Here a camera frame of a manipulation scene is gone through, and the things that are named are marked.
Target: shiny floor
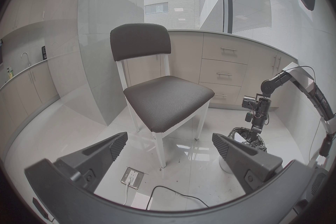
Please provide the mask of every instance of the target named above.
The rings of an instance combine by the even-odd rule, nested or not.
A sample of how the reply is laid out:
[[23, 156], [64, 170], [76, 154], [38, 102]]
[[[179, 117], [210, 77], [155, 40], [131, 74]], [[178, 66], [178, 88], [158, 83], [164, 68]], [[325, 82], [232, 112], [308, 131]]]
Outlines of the shiny floor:
[[[194, 117], [163, 139], [167, 166], [160, 170], [150, 131], [138, 118], [140, 132], [136, 132], [128, 109], [125, 108], [108, 127], [92, 121], [63, 105], [60, 100], [35, 117], [12, 144], [5, 168], [22, 197], [32, 205], [35, 197], [24, 168], [47, 158], [77, 151], [119, 132], [128, 132], [128, 142], [117, 160], [111, 165], [95, 194], [108, 200], [124, 203], [125, 185], [120, 180], [127, 167], [145, 173], [140, 188], [128, 190], [127, 205], [144, 209], [152, 189], [163, 185], [182, 194], [196, 196], [207, 205], [217, 205], [239, 196], [244, 191], [232, 174], [219, 166], [219, 154], [211, 142], [213, 132], [229, 134], [238, 126], [250, 127], [244, 121], [246, 111], [209, 108], [199, 141], [193, 137], [198, 126]], [[262, 137], [267, 151], [283, 159], [303, 162], [292, 136], [275, 113], [270, 113], [270, 124], [264, 127]], [[198, 200], [176, 195], [157, 188], [150, 205], [151, 210], [180, 211], [203, 208]]]

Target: electrical outlet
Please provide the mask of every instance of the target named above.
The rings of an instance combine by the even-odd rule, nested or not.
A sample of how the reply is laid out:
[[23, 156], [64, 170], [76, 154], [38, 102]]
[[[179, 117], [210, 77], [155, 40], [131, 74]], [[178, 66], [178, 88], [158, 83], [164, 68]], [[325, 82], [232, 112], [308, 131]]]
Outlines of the electrical outlet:
[[133, 171], [133, 170], [131, 170], [130, 173], [128, 174], [127, 179], [126, 179], [126, 183], [129, 182], [129, 185], [130, 185], [130, 186], [133, 186], [135, 180], [137, 179], [138, 174], [139, 174], [139, 173], [138, 173], [137, 171]]
[[120, 181], [125, 185], [129, 183], [129, 186], [131, 188], [138, 189], [143, 177], [144, 177], [143, 172], [128, 167]]

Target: seat cushion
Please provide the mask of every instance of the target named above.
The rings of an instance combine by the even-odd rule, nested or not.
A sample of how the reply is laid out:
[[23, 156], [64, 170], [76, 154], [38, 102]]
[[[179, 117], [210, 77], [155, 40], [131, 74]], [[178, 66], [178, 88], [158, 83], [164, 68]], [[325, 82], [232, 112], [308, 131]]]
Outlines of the seat cushion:
[[148, 129], [163, 133], [190, 116], [215, 93], [169, 75], [128, 87], [124, 94]]

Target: metal handle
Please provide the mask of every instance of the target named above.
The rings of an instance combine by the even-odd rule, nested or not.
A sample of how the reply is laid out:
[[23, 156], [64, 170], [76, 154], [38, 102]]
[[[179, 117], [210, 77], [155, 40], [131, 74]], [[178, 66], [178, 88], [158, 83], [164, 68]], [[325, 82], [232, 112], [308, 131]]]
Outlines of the metal handle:
[[274, 70], [275, 62], [276, 62], [276, 61], [277, 61], [277, 57], [275, 56], [275, 57], [274, 57], [274, 64], [273, 64], [273, 66], [272, 66], [272, 67], [273, 67], [273, 70]]
[[281, 61], [281, 57], [280, 57], [280, 59], [279, 59], [279, 65], [278, 65], [278, 67], [276, 68], [277, 70], [279, 70], [280, 61]]
[[217, 75], [232, 75], [232, 74], [226, 74], [226, 73], [217, 73]]
[[235, 49], [229, 49], [229, 48], [221, 48], [222, 50], [233, 50], [233, 51], [238, 51], [238, 50], [235, 50]]

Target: white chair leg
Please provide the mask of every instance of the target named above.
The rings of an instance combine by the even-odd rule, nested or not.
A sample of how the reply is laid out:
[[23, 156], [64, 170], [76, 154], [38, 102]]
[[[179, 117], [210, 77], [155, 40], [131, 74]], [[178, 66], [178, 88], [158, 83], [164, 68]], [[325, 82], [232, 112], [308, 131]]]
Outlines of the white chair leg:
[[202, 128], [203, 128], [203, 124], [204, 124], [205, 118], [207, 116], [209, 103], [210, 103], [210, 100], [208, 100], [204, 104], [204, 108], [203, 108], [203, 111], [202, 111], [202, 114], [201, 114], [201, 118], [199, 119], [199, 123], [198, 123], [197, 133], [196, 133], [196, 137], [195, 137], [196, 140], [198, 140], [199, 137], [200, 137], [200, 134], [201, 134], [201, 131], [202, 131]]
[[140, 129], [139, 129], [139, 126], [138, 126], [138, 123], [137, 123], [137, 118], [135, 117], [134, 109], [132, 108], [132, 106], [130, 105], [130, 103], [128, 102], [127, 99], [126, 99], [126, 102], [127, 102], [127, 106], [128, 106], [128, 109], [129, 109], [129, 113], [131, 114], [131, 118], [132, 118], [132, 120], [133, 120], [135, 129], [136, 129], [137, 132], [139, 132]]
[[163, 142], [162, 142], [162, 133], [154, 133], [153, 134], [153, 139], [156, 147], [156, 152], [159, 157], [160, 165], [161, 168], [166, 167], [166, 159], [165, 159], [165, 153], [163, 151]]

